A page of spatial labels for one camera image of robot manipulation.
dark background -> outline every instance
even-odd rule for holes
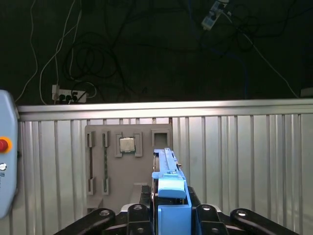
[[[36,70],[29,41],[32,2],[0,2],[0,88],[8,90],[15,99]],[[236,7],[233,14],[238,20],[232,18],[234,24],[243,25],[247,17],[249,22],[246,24],[262,24],[253,34],[255,45],[299,95],[304,84],[310,83],[305,79],[310,66],[305,56],[313,55],[310,49],[313,47],[313,10],[297,15],[313,7],[313,2],[230,2],[228,10]],[[236,29],[224,16],[219,18],[211,31],[203,35],[200,23],[209,13],[213,0],[191,1],[193,24],[186,0],[136,0],[133,3],[133,0],[82,0],[80,5],[77,0],[74,4],[66,32],[76,24],[82,9],[77,42],[88,43],[89,46],[92,44],[89,48],[84,45],[80,51],[82,45],[75,47],[72,69],[72,74],[82,75],[80,81],[90,81],[98,87],[98,95],[88,99],[88,103],[294,98],[284,80],[250,48],[251,44],[242,34],[238,33],[238,39],[229,38],[229,35],[236,33]],[[42,104],[40,72],[56,51],[71,4],[72,0],[37,0],[35,3],[32,42],[39,69],[17,104]],[[284,29],[287,17],[292,19],[288,20]],[[242,29],[251,34],[254,30],[252,26]],[[112,46],[119,31],[118,41]],[[95,32],[102,38],[91,33],[81,37],[86,32]],[[72,89],[77,83],[64,73],[64,62],[73,36],[74,30],[65,37],[57,55],[61,89]],[[228,50],[228,53],[239,57],[246,65],[248,80],[245,79],[241,62],[232,56],[221,58],[210,50],[211,47],[219,51]],[[249,49],[248,52],[244,52],[242,47]],[[120,71],[111,78],[101,78],[112,73],[116,67],[112,57],[103,54],[104,51],[113,53],[120,67]],[[85,65],[90,71],[102,69],[97,73],[98,77],[90,73],[81,74],[76,59],[78,64]],[[42,97],[47,104],[53,104],[51,89],[56,82],[56,64],[52,60],[42,75]],[[87,91],[90,95],[94,92],[87,83],[78,84],[75,89]]]

screw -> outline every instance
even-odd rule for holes
[[[239,215],[239,216],[246,216],[246,212],[244,212],[244,211],[237,211],[237,215]]]
[[[137,231],[138,231],[139,234],[143,234],[144,229],[143,228],[139,228],[139,229],[137,229]]]
[[[136,206],[134,207],[134,209],[135,209],[135,210],[141,210],[141,209],[142,209],[142,206],[141,206],[141,205],[136,205]]]
[[[109,211],[101,211],[101,212],[99,213],[100,216],[108,216],[109,214],[110,214]]]
[[[210,210],[210,208],[209,208],[208,205],[203,205],[202,208],[203,208],[205,211],[209,211],[209,210]]]
[[[213,228],[213,229],[212,229],[212,233],[214,233],[214,234],[219,234],[220,231],[219,231],[218,229],[216,229],[216,228]]]

corrugated metal wall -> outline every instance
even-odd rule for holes
[[[173,124],[174,150],[203,203],[244,207],[313,233],[313,115],[25,121],[19,192],[1,235],[51,235],[86,209],[87,124]]]

black cable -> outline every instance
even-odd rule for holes
[[[79,73],[72,73],[69,71],[69,61],[71,59],[72,49],[75,49],[76,55],[75,60],[73,60],[73,65],[78,69]],[[117,66],[115,64],[115,69],[112,73],[104,75],[106,55],[113,60],[113,55],[109,49],[105,48],[102,44],[90,43],[90,42],[80,42],[77,40],[68,51],[65,61],[63,63],[63,72],[67,80],[79,80],[85,76],[93,76],[97,78],[111,78],[117,72]]]
[[[74,96],[74,93],[73,93],[74,90],[75,90],[75,88],[78,87],[79,85],[85,84],[85,83],[91,85],[91,87],[92,87],[93,89],[97,89],[97,91],[98,91],[97,93],[100,94],[102,100],[105,101],[105,98],[104,98],[102,92],[100,91],[100,89],[99,89],[99,87],[98,87],[97,85],[95,85],[95,84],[93,84],[92,82],[89,82],[89,81],[82,81],[82,82],[76,83],[76,84],[72,87],[72,89],[71,89],[72,101],[73,101],[74,103],[78,103],[78,102],[84,97],[84,95],[88,92],[88,91],[85,91],[79,98],[77,98],[77,100],[73,99],[73,98],[75,97],[75,96]]]
[[[112,45],[111,45],[111,48],[112,48],[112,49],[116,46],[116,43],[117,43],[119,37],[121,36],[122,31],[123,31],[123,29],[124,29],[124,27],[125,27],[125,25],[126,25],[126,23],[127,23],[127,20],[128,20],[128,18],[131,16],[131,14],[132,14],[132,12],[133,12],[135,6],[136,6],[136,0],[132,0],[132,3],[131,3],[131,5],[130,5],[130,7],[129,7],[129,9],[128,9],[128,12],[127,12],[126,16],[125,16],[125,19],[124,19],[124,21],[123,21],[123,23],[122,23],[122,25],[121,25],[121,27],[120,27],[118,33],[117,33],[117,36],[116,36],[115,40],[113,41],[113,43],[112,43]]]

white cable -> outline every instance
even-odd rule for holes
[[[76,25],[74,25],[62,38],[59,39],[58,41],[58,44],[57,44],[57,47],[56,47],[56,50],[55,50],[55,67],[56,67],[56,73],[57,73],[57,86],[59,85],[59,69],[58,69],[58,60],[57,60],[57,51],[60,50],[61,48],[59,48],[60,46],[60,43],[62,42],[62,39],[65,38],[73,29],[75,29],[75,34],[74,34],[74,39],[73,39],[73,43],[75,42],[76,40],[76,36],[77,36],[77,29],[78,29],[78,25],[79,25],[79,22],[80,22],[80,19],[82,17],[82,10],[80,10],[79,12],[79,15],[78,15],[78,19],[77,19],[77,23]],[[72,48],[72,59],[71,59],[71,64],[73,63],[73,48]],[[54,97],[54,104],[56,104],[57,102],[57,93],[55,94],[55,97]]]
[[[68,12],[68,15],[67,15],[67,19],[65,21],[65,25],[64,25],[64,30],[63,30],[63,35],[62,35],[62,38],[61,38],[61,44],[60,44],[60,48],[55,52],[55,54],[51,57],[51,59],[46,63],[46,65],[43,67],[43,70],[41,71],[40,73],[40,79],[39,79],[39,93],[40,93],[40,99],[42,101],[43,104],[47,105],[43,99],[43,94],[42,94],[42,91],[41,91],[41,82],[42,82],[42,77],[43,77],[43,73],[44,73],[44,70],[46,69],[46,67],[48,66],[48,64],[53,60],[53,58],[60,52],[61,48],[62,48],[62,45],[63,45],[63,39],[64,39],[64,36],[65,36],[65,31],[66,31],[66,27],[67,27],[67,22],[69,20],[69,17],[70,17],[70,14],[72,12],[72,9],[73,9],[73,6],[75,4],[76,0],[73,1],[70,9],[69,9],[69,12]]]
[[[76,25],[75,25],[73,28],[71,28],[71,29],[64,35],[64,37],[67,36],[67,35],[75,28],[75,34],[74,34],[73,43],[76,41],[77,29],[78,29],[78,25],[79,25],[79,22],[80,22],[81,17],[82,17],[82,10],[80,10],[80,12],[79,12]],[[60,43],[61,43],[62,39],[63,39],[63,37],[59,39],[57,48],[56,48],[56,50],[55,50],[56,53],[57,53],[57,51],[60,49],[59,46],[60,46]],[[73,51],[74,51],[74,49],[72,48],[72,56],[71,56],[71,62],[70,62],[70,69],[71,69],[71,66],[72,66],[72,64],[73,64],[73,57],[74,57],[74,52],[73,52]],[[55,65],[56,65],[57,85],[58,85],[58,84],[59,84],[59,71],[58,71],[57,56],[55,56]]]
[[[224,13],[223,11],[221,11],[221,13],[233,24],[233,21],[231,20],[231,18]],[[293,89],[291,88],[291,86],[289,85],[288,81],[272,66],[272,64],[263,56],[263,54],[258,50],[258,48],[255,46],[255,44],[253,43],[253,41],[246,35],[243,33],[243,35],[248,39],[248,41],[252,44],[252,46],[254,47],[254,49],[256,50],[257,53],[259,53],[259,55],[261,56],[261,58],[270,66],[270,68],[277,73],[277,75],[283,79],[285,81],[285,83],[287,84],[288,88],[290,89],[290,91],[292,92],[292,94],[296,97],[299,98],[299,96],[297,96],[297,94],[293,91]]]
[[[74,34],[74,39],[73,39],[73,44],[74,44],[74,42],[76,40],[78,24],[80,22],[80,18],[81,17],[82,17],[82,10],[80,10],[80,12],[79,12],[79,16],[78,16],[78,20],[77,20],[77,27],[76,27],[75,34]],[[71,76],[71,71],[72,71],[73,59],[74,59],[74,48],[72,48],[71,60],[70,60],[70,64],[69,64],[69,75],[70,76]]]
[[[30,46],[31,46],[31,49],[33,51],[33,54],[34,54],[34,57],[35,57],[35,63],[36,63],[36,71],[34,72],[34,74],[30,77],[30,79],[26,82],[23,90],[22,90],[22,93],[20,94],[20,96],[15,100],[15,102],[17,102],[24,94],[25,90],[26,90],[26,87],[27,85],[29,84],[29,82],[36,76],[37,72],[38,72],[38,61],[37,61],[37,56],[36,56],[36,52],[35,52],[35,49],[34,49],[34,46],[33,46],[33,43],[32,43],[32,39],[33,39],[33,33],[34,33],[34,19],[33,19],[33,7],[36,3],[36,0],[33,1],[31,7],[30,7],[30,18],[31,18],[31,31],[30,31],[30,38],[29,38],[29,41],[30,41]]]

